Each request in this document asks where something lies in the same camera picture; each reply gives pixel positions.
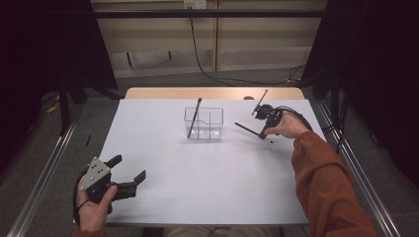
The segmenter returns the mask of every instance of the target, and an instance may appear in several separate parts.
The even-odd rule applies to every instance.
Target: brown sleeve
[[[77,228],[73,233],[73,237],[107,237],[105,230],[99,230],[95,232],[81,231],[80,228]]]
[[[377,236],[334,149],[311,131],[293,146],[296,195],[308,218],[309,236]]]

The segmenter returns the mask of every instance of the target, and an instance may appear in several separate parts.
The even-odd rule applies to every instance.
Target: white table
[[[115,201],[108,222],[140,225],[287,225],[307,219],[295,196],[293,141],[259,139],[234,123],[259,132],[264,122],[251,113],[258,101],[203,100],[201,107],[224,109],[222,140],[187,139],[185,107],[197,100],[122,100],[101,153],[122,154],[112,180],[146,180],[137,197]],[[307,100],[266,100],[289,106],[322,134]]]

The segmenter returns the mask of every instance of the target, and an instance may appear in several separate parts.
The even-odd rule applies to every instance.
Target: hand
[[[89,199],[86,192],[81,192],[80,187],[83,184],[86,176],[83,176],[79,182],[77,191],[77,206],[80,206],[84,201]],[[80,230],[95,232],[102,230],[105,227],[106,218],[108,217],[108,206],[112,202],[118,187],[111,186],[104,194],[100,203],[87,201],[84,203],[80,210]]]
[[[290,112],[284,112],[280,123],[275,127],[268,127],[265,134],[280,134],[286,138],[297,138],[306,131],[309,129],[297,116]]]

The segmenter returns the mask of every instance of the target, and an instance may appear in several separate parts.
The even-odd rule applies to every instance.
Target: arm
[[[309,236],[377,236],[358,204],[347,167],[330,145],[289,113],[266,133],[296,138],[295,190],[308,218]]]
[[[117,193],[118,187],[111,186],[105,192],[100,203],[93,203],[86,201],[89,199],[86,192],[80,192],[80,186],[84,178],[80,180],[77,191],[77,206],[80,207],[80,227],[73,233],[73,237],[105,237],[107,236],[104,228],[108,216],[108,206]]]

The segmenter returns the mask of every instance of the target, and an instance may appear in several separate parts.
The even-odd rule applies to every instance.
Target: clear plastic container
[[[193,139],[221,139],[223,124],[222,108],[185,108],[187,137]]]

